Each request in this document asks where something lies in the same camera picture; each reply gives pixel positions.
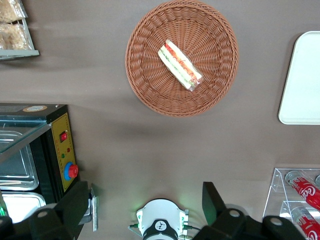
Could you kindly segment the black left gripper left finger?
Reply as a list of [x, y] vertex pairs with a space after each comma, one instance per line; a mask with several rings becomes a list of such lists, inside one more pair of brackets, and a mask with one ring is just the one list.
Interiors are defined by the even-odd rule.
[[2, 240], [72, 240], [88, 208], [87, 181], [78, 181], [54, 207], [40, 207], [21, 222], [0, 218]]

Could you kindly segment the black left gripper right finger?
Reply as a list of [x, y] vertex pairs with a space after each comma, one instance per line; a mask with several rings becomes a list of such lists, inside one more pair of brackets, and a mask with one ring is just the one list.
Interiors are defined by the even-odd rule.
[[269, 215], [261, 222], [236, 208], [228, 208], [212, 182], [202, 184], [202, 210], [207, 225], [195, 240], [304, 240], [294, 224], [280, 216]]

